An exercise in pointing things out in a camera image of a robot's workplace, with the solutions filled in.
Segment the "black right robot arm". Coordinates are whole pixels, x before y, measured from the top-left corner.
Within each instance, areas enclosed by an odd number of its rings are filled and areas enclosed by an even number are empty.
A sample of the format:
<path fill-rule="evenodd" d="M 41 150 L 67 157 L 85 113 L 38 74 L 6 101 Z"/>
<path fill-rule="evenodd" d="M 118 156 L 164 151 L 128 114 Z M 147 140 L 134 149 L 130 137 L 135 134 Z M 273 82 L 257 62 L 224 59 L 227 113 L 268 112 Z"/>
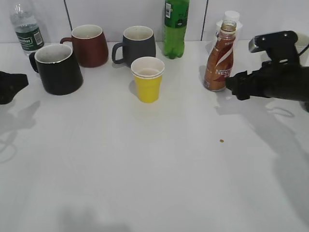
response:
<path fill-rule="evenodd" d="M 239 72 L 225 81 L 238 100 L 251 96 L 309 101 L 309 68 L 292 64 L 265 64 L 248 74 Z"/>

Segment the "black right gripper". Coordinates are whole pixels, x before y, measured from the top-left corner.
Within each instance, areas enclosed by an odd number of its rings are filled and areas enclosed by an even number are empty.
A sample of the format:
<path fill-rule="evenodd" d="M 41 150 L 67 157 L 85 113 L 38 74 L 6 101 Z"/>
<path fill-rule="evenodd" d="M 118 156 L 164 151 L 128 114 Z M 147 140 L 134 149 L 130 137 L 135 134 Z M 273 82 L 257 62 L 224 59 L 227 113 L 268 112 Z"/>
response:
<path fill-rule="evenodd" d="M 232 91 L 232 94 L 238 100 L 248 100 L 251 96 L 267 98 L 264 93 L 264 82 L 267 76 L 267 68 L 262 67 L 259 70 L 239 72 L 234 76 L 226 78 L 226 87 Z"/>

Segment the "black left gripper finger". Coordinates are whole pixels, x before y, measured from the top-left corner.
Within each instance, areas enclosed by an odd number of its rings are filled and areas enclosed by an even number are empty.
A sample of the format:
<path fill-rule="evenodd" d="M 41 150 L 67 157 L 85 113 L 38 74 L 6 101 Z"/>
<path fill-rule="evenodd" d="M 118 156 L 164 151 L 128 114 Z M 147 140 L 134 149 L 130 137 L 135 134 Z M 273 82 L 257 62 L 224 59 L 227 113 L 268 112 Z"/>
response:
<path fill-rule="evenodd" d="M 0 72 L 0 103 L 10 103 L 15 95 L 28 86 L 28 77 L 22 73 Z"/>

